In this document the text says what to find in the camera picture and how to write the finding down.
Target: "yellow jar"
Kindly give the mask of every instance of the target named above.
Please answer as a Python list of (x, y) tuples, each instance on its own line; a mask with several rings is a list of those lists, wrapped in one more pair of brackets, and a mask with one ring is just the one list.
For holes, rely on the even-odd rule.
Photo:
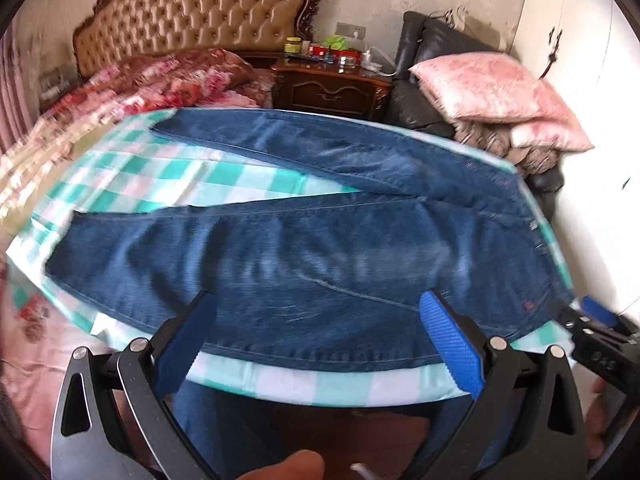
[(286, 54), (300, 54), (300, 48), (302, 47), (302, 38), (291, 36), (287, 38), (284, 44), (284, 52)]

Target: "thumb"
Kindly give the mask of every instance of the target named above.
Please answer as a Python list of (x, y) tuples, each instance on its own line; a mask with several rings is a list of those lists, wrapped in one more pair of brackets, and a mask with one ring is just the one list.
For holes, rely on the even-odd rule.
[(322, 480), (324, 460), (318, 453), (302, 450), (284, 462), (256, 469), (238, 480)]

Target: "curtain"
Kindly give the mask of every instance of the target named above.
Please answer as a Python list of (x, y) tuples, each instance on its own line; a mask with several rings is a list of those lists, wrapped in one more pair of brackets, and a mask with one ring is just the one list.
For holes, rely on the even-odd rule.
[(0, 153), (29, 132), (33, 119), (24, 94), (14, 27), (0, 38)]

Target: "green plastic bag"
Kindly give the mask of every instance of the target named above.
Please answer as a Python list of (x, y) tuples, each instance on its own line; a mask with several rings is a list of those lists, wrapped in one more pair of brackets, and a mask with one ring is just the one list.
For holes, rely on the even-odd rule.
[(329, 36), (324, 38), (322, 46), (327, 46), (332, 50), (347, 50), (349, 48), (347, 38), (344, 36)]

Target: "metal screw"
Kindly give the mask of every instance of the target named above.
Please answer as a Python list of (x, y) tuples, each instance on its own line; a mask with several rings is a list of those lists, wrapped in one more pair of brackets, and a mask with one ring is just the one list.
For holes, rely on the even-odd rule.
[(491, 348), (494, 350), (506, 350), (507, 348), (507, 342), (497, 335), (489, 339), (489, 345), (491, 345)]
[(145, 338), (139, 337), (131, 342), (129, 348), (131, 348), (132, 352), (142, 352), (146, 348), (146, 345), (148, 343), (149, 341), (147, 341)]
[(81, 346), (80, 348), (76, 348), (74, 350), (74, 359), (83, 359), (86, 355), (86, 346)]
[(550, 352), (553, 357), (557, 357), (558, 359), (562, 359), (564, 357), (564, 350), (562, 350), (558, 345), (552, 345)]

